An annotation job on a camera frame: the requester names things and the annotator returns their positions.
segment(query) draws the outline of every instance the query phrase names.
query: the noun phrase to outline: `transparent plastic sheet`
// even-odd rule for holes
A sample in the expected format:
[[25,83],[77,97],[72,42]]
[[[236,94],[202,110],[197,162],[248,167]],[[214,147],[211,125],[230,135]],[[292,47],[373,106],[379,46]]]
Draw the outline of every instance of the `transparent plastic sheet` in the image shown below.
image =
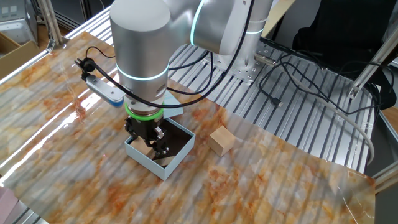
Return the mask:
[[[123,110],[86,91],[73,66],[87,45],[112,48],[87,34],[68,44],[0,86],[0,184],[49,223],[374,223],[373,179],[209,100],[174,118],[197,141],[161,181],[126,155]],[[206,141],[221,125],[238,140],[220,158]]]

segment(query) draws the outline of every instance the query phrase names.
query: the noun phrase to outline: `open box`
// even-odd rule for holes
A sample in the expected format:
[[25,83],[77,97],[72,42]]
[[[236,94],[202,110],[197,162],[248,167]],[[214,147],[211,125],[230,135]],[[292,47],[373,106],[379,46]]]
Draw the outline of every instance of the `open box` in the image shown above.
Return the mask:
[[0,32],[0,80],[34,58],[40,52],[37,45],[30,41],[23,46]]
[[132,147],[132,137],[129,137],[124,144],[126,145],[127,155],[149,169],[162,180],[166,180],[193,148],[195,134],[170,118],[164,119],[160,127],[167,129],[169,132],[168,135],[166,135],[166,143],[170,148],[168,156],[175,156],[166,166],[160,166],[151,158]]

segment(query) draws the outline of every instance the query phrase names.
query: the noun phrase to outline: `black chair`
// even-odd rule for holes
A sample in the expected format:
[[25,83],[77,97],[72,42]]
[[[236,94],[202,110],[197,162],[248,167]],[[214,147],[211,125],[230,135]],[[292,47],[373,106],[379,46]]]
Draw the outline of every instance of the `black chair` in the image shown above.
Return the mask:
[[[293,41],[294,50],[306,50],[338,72],[346,62],[370,62],[382,45],[396,0],[322,0],[317,16],[310,27],[298,31]],[[384,62],[390,63],[396,57]],[[352,64],[345,71],[355,79],[365,65]],[[381,109],[394,106],[397,97],[382,69],[368,81],[381,86]]]

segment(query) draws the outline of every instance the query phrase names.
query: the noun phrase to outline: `green ring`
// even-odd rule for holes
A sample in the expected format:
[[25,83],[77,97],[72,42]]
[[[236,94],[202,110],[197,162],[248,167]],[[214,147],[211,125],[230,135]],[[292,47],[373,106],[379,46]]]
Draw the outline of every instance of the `green ring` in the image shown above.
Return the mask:
[[156,119],[156,118],[162,116],[162,114],[163,114],[163,108],[161,108],[156,114],[153,114],[150,116],[139,116],[139,115],[132,113],[131,110],[129,109],[127,103],[124,104],[124,108],[126,109],[126,112],[130,117],[137,119],[139,121],[151,121],[153,119]]

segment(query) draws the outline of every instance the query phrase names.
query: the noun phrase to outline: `wall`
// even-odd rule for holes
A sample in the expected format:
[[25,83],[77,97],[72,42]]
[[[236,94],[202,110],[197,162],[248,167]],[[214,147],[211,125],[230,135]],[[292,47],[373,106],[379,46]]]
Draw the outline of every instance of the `wall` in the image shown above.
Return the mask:
[[292,47],[293,38],[299,29],[312,24],[320,3],[321,0],[296,0],[286,12],[275,41]]

